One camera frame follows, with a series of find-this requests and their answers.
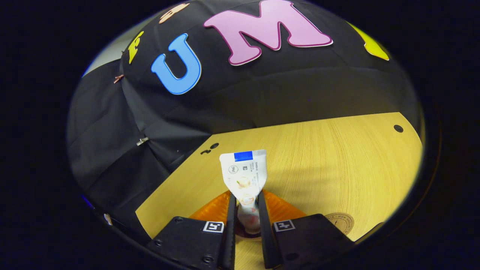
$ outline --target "round logo stamp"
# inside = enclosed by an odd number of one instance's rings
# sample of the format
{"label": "round logo stamp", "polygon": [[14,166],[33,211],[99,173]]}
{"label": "round logo stamp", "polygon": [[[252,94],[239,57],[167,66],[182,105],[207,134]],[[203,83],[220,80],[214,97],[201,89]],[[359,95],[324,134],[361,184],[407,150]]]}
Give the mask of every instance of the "round logo stamp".
{"label": "round logo stamp", "polygon": [[239,171],[239,168],[235,165],[232,165],[228,168],[228,172],[231,174],[236,174],[238,173],[238,171]]}
{"label": "round logo stamp", "polygon": [[336,228],[347,235],[353,228],[353,217],[345,213],[333,213],[325,216]]}

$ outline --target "wooden surface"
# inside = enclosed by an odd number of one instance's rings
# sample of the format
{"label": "wooden surface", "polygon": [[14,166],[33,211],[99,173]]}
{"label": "wooden surface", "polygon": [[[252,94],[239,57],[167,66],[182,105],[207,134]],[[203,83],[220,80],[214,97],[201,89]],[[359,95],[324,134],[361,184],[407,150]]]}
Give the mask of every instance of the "wooden surface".
{"label": "wooden surface", "polygon": [[[219,146],[200,154],[214,143]],[[400,205],[422,156],[417,133],[398,112],[212,135],[137,209],[146,232],[155,237],[172,217],[188,217],[227,190],[220,154],[258,149],[267,151],[266,190],[307,215],[349,214],[353,241]],[[261,242],[237,241],[235,267],[263,269]]]}

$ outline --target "pink letter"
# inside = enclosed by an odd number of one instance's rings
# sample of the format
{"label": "pink letter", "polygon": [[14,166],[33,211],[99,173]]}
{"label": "pink letter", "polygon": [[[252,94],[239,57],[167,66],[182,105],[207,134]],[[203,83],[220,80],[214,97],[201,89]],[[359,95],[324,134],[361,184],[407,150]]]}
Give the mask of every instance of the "pink letter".
{"label": "pink letter", "polygon": [[320,32],[303,14],[286,0],[260,1],[260,16],[227,10],[216,14],[204,23],[214,27],[232,54],[228,61],[234,66],[242,65],[260,57],[262,50],[251,46],[243,35],[259,41],[272,50],[279,50],[280,24],[289,33],[287,41],[295,47],[319,47],[333,43],[332,39]]}

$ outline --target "blue letter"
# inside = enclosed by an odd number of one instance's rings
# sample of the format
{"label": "blue letter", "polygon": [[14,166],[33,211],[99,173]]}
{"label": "blue letter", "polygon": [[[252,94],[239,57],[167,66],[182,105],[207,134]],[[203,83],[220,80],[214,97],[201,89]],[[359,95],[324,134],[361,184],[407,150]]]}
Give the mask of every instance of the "blue letter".
{"label": "blue letter", "polygon": [[157,75],[165,88],[174,95],[181,95],[192,89],[200,80],[202,66],[198,57],[188,45],[187,34],[181,34],[168,46],[169,51],[176,51],[187,67],[187,73],[177,78],[165,63],[165,54],[159,55],[152,64],[152,72]]}

